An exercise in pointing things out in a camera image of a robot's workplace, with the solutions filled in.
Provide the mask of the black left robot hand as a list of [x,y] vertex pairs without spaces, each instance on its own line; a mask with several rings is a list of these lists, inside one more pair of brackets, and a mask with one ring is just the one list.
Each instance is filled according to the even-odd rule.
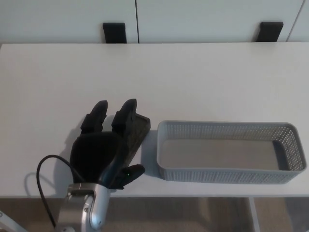
[[145,173],[141,164],[131,165],[150,131],[150,119],[137,114],[137,100],[127,100],[116,112],[110,131],[103,130],[108,102],[99,101],[81,124],[73,143],[70,164],[82,181],[108,189],[124,189]]

